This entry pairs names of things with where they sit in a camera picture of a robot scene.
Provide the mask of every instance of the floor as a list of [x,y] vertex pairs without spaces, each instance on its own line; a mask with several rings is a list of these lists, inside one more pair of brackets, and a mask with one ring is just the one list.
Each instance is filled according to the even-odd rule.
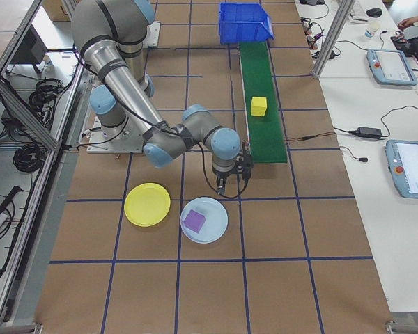
[[[246,140],[238,50],[219,43],[217,1],[158,1],[160,44],[146,54],[153,104],[176,124],[200,103]],[[295,4],[263,7],[285,135],[332,131]],[[239,200],[205,185],[198,150],[162,170],[138,155],[81,150],[36,313],[44,333],[386,333],[391,315],[335,136],[287,149],[287,164],[254,166]],[[123,214],[144,182],[172,199],[151,228]],[[236,186],[231,178],[229,195]],[[229,215],[213,244],[179,228],[182,208],[201,196]]]

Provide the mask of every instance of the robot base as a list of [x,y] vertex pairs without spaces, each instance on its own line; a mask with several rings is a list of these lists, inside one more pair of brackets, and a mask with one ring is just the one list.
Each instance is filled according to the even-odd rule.
[[[100,127],[100,121],[95,119],[94,127]],[[114,140],[108,143],[99,144],[108,140],[101,131],[91,133],[90,145],[87,146],[86,151],[90,154],[121,154],[121,153],[142,153],[144,140],[142,134],[133,128],[130,131],[124,131]]]

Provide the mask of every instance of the robotic arm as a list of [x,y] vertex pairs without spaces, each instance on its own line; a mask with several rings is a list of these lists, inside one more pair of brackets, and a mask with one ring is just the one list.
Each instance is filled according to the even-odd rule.
[[[185,110],[183,122],[170,128],[153,106],[153,84],[144,72],[142,42],[155,15],[147,0],[82,0],[72,18],[72,34],[84,61],[93,66],[99,80],[108,87],[107,104],[91,104],[103,126],[115,128],[134,123],[144,139],[144,154],[161,168],[194,145],[202,142],[212,152],[212,170],[217,176],[217,192],[224,193],[226,179],[251,175],[250,155],[240,147],[240,137],[222,127],[207,109],[195,104]],[[126,108],[114,108],[116,102]]]

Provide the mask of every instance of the power adapter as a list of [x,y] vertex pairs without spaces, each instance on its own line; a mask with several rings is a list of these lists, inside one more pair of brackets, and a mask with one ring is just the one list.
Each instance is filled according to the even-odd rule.
[[376,127],[358,127],[355,131],[349,131],[350,134],[356,137],[369,138],[369,139],[380,139],[383,137],[381,129]]

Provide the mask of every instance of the white table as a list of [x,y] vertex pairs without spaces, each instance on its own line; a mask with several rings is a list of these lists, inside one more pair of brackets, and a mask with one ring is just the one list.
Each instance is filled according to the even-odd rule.
[[[316,20],[327,33],[327,27],[337,10],[333,0],[328,17]],[[379,7],[378,19],[382,30],[394,30],[381,0],[361,0],[364,9]],[[319,17],[326,13],[325,6],[297,5],[303,17]],[[340,40],[351,40],[359,46],[380,48],[376,35],[371,40],[362,36],[366,24],[344,26]],[[385,49],[394,49],[389,37],[383,34]],[[385,128],[380,117],[390,109],[407,104],[418,107],[418,85],[413,88],[381,86],[375,82],[365,56],[366,52],[349,43],[339,43],[341,57],[328,61],[320,76],[320,84],[335,127],[356,129],[359,126]],[[418,141],[418,111],[394,111],[385,118],[391,139]],[[357,162],[344,152],[343,158],[350,177],[359,211],[369,239],[382,287],[392,312],[418,312],[418,200],[402,198],[394,188],[387,170],[386,141],[363,140],[354,136],[338,135],[339,145],[349,147],[358,157],[369,162]]]

